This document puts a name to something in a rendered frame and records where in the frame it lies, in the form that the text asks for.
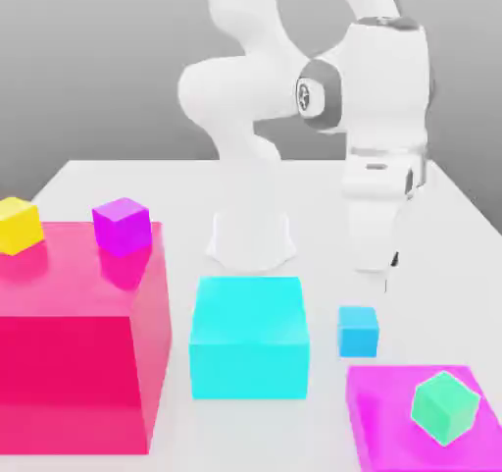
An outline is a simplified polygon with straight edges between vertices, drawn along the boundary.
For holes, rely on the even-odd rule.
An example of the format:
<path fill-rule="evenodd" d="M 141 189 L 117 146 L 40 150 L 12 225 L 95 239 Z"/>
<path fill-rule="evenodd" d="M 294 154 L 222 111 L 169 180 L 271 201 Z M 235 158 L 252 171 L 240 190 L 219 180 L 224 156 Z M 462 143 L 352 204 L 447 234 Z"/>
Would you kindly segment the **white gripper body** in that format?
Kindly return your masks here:
<path fill-rule="evenodd" d="M 348 238 L 355 270 L 384 273 L 397 252 L 396 223 L 405 197 L 349 197 Z"/>

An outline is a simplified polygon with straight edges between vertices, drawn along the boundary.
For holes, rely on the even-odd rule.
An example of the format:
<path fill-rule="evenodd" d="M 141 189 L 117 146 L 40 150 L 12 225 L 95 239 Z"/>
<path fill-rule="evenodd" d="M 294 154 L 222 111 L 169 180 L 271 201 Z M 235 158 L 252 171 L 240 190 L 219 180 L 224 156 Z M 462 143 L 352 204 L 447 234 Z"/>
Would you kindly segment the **small blue cube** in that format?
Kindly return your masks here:
<path fill-rule="evenodd" d="M 337 344 L 341 357 L 376 357 L 378 339 L 379 324 L 372 307 L 339 307 Z"/>

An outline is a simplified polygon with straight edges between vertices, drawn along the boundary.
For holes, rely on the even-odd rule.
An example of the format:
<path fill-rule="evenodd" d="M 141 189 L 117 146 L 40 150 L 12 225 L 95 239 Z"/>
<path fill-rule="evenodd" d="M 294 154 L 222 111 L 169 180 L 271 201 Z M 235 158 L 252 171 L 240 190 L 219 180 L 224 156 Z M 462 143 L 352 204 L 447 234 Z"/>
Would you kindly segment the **small green cube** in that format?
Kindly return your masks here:
<path fill-rule="evenodd" d="M 471 430 L 480 395 L 449 371 L 440 371 L 415 387 L 411 420 L 441 446 Z"/>

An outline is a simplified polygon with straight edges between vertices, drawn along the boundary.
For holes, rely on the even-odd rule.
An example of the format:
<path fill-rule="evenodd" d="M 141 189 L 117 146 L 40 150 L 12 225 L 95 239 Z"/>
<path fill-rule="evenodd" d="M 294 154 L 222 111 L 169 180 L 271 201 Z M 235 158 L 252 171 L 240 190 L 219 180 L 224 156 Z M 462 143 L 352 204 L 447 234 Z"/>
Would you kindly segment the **small purple cube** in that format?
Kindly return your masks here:
<path fill-rule="evenodd" d="M 126 256 L 152 243 L 149 209 L 130 198 L 93 208 L 92 219 L 98 246 L 115 256 Z"/>

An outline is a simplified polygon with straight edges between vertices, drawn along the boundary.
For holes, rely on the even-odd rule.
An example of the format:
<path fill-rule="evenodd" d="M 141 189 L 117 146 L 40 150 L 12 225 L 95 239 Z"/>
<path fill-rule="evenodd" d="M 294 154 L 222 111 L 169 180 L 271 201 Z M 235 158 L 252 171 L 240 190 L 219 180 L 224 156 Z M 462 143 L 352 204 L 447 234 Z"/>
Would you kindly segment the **small yellow cube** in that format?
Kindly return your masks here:
<path fill-rule="evenodd" d="M 43 240 L 36 205 L 17 197 L 0 200 L 0 253 L 13 256 Z"/>

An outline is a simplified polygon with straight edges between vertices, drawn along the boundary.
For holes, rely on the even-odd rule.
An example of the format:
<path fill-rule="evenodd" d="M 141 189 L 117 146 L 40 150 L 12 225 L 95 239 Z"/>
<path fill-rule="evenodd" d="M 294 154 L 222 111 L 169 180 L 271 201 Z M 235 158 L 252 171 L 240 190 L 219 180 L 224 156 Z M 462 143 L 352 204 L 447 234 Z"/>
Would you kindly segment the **large cyan box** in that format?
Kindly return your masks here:
<path fill-rule="evenodd" d="M 203 277 L 189 337 L 195 399 L 304 399 L 310 335 L 297 277 Z"/>

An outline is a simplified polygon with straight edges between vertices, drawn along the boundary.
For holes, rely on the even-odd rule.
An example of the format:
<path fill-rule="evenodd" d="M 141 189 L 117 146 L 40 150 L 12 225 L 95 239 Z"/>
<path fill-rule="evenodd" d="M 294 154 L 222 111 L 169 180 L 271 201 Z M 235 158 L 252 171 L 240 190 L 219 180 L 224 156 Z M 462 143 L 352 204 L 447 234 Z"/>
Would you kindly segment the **large magenta box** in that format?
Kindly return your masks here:
<path fill-rule="evenodd" d="M 474 427 L 449 446 L 411 419 L 416 385 L 443 370 L 481 395 Z M 502 426 L 468 366 L 351 366 L 346 402 L 362 472 L 502 472 Z"/>

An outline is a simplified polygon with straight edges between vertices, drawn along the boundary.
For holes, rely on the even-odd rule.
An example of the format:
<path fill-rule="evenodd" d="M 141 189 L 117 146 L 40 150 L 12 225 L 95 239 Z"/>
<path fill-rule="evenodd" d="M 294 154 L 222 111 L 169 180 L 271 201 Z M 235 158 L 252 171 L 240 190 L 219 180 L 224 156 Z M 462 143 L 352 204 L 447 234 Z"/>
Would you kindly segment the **large pink box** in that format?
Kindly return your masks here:
<path fill-rule="evenodd" d="M 145 454 L 172 344 L 162 226 L 124 257 L 88 222 L 0 255 L 0 455 Z"/>

